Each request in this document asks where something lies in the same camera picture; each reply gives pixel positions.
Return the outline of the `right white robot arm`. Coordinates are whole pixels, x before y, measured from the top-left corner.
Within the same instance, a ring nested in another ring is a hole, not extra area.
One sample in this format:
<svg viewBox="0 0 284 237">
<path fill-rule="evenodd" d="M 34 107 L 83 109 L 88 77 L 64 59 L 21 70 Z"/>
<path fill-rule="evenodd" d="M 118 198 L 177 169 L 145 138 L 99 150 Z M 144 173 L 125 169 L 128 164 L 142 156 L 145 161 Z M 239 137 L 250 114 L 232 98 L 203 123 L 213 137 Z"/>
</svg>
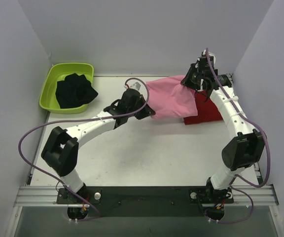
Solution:
<svg viewBox="0 0 284 237">
<path fill-rule="evenodd" d="M 264 131 L 246 118 L 239 104 L 230 75 L 217 75 L 215 57 L 202 55 L 192 63 L 181 85 L 203 93 L 217 107 L 230 134 L 223 148 L 223 165 L 209 178 L 213 190 L 225 190 L 245 169 L 259 162 L 263 152 L 270 149 Z"/>
</svg>

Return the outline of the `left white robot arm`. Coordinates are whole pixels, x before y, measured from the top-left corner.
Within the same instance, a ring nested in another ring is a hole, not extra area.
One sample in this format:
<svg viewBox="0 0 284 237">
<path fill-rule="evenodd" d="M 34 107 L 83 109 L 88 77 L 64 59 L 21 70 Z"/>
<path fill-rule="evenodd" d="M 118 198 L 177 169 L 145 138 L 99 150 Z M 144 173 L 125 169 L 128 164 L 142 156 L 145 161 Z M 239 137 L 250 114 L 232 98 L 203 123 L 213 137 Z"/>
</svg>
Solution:
<svg viewBox="0 0 284 237">
<path fill-rule="evenodd" d="M 85 199 L 84 182 L 76 171 L 78 150 L 85 143 L 125 124 L 130 117 L 138 120 L 155 115 L 136 89 L 128 88 L 118 99 L 104 108 L 94 121 L 62 129 L 52 129 L 41 157 L 69 188 L 68 198 L 74 203 Z"/>
</svg>

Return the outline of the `green plastic basin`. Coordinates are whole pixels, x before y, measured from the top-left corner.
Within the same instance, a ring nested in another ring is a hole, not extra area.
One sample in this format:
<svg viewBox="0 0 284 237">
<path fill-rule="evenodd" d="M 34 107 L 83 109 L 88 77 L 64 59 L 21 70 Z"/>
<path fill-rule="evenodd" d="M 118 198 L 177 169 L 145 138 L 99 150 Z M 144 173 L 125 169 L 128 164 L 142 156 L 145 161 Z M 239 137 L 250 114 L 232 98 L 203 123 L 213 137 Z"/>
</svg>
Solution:
<svg viewBox="0 0 284 237">
<path fill-rule="evenodd" d="M 87 63 L 59 63 L 50 69 L 43 84 L 39 105 L 49 112 L 55 114 L 79 114 L 86 111 L 88 105 L 75 108 L 61 109 L 56 99 L 57 82 L 63 81 L 66 76 L 73 73 L 85 75 L 86 79 L 93 83 L 94 67 Z"/>
</svg>

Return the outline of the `red t shirt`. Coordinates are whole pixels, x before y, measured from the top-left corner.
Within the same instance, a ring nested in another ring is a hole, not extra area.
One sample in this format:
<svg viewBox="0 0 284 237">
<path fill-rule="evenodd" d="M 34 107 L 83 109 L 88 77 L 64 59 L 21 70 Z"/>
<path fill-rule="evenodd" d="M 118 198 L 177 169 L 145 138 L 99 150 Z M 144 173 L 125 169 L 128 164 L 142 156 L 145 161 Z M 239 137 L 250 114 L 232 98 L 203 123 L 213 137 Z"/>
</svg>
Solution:
<svg viewBox="0 0 284 237">
<path fill-rule="evenodd" d="M 194 93 L 198 114 L 183 119 L 185 125 L 200 124 L 223 120 L 216 105 L 204 92 Z"/>
</svg>

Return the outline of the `pink t shirt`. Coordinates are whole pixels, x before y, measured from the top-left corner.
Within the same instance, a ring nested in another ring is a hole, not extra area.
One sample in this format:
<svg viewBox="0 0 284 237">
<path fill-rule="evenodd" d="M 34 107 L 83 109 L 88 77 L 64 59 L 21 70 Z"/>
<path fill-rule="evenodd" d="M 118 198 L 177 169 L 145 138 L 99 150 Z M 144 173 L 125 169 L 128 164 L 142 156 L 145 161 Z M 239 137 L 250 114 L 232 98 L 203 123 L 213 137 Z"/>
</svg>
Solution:
<svg viewBox="0 0 284 237">
<path fill-rule="evenodd" d="M 152 119 L 180 119 L 198 115 L 194 90 L 181 84 L 184 78 L 184 75 L 178 75 L 146 83 L 148 105 L 155 111 Z"/>
</svg>

